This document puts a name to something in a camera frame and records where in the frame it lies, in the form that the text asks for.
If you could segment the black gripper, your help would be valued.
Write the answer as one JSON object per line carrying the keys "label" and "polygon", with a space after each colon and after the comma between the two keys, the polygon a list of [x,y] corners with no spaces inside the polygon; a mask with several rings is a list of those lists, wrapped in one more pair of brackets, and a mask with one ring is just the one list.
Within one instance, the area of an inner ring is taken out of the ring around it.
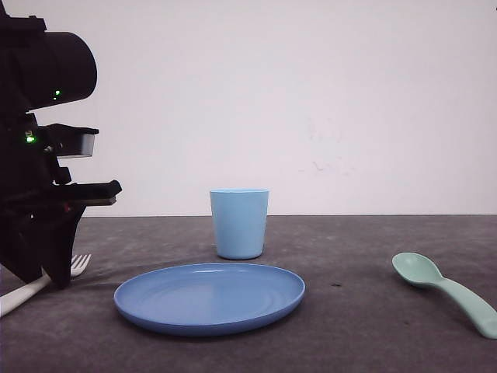
{"label": "black gripper", "polygon": [[46,273],[70,283],[78,223],[88,206],[108,206],[118,181],[74,183],[58,157],[43,151],[32,113],[1,114],[1,265],[30,283]]}

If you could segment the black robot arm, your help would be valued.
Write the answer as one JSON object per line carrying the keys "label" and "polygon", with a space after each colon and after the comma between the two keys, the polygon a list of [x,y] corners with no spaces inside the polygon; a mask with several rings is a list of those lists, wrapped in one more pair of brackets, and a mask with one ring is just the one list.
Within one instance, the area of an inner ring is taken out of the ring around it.
{"label": "black robot arm", "polygon": [[85,41],[43,19],[1,14],[1,263],[29,283],[71,280],[78,223],[115,202],[121,185],[74,183],[62,158],[89,157],[96,129],[40,125],[35,110],[88,98],[96,62]]}

